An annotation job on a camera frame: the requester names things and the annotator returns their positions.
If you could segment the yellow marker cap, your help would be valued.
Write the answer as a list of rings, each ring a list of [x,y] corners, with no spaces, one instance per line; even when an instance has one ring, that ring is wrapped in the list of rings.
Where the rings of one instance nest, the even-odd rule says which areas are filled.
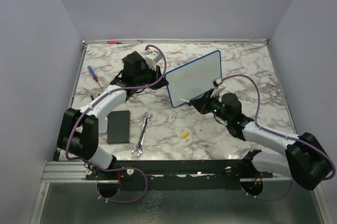
[[[190,133],[187,132],[187,133],[183,134],[183,135],[181,136],[181,138],[182,138],[182,139],[186,139],[189,135],[190,135]]]

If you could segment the blue framed whiteboard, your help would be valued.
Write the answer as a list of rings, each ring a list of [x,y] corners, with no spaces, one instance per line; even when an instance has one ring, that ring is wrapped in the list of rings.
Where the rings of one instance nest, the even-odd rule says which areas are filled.
[[[221,52],[215,50],[207,55],[185,63],[165,73],[171,106],[176,108],[214,88],[213,81],[222,76]]]

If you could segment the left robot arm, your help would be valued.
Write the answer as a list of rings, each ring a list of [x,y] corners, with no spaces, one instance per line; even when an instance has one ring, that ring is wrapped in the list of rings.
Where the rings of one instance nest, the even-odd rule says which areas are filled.
[[[64,150],[68,161],[83,160],[98,167],[105,179],[116,174],[116,157],[99,145],[103,120],[139,90],[160,89],[168,85],[166,67],[151,65],[149,57],[133,52],[122,59],[123,69],[108,87],[89,104],[64,112],[57,147]]]

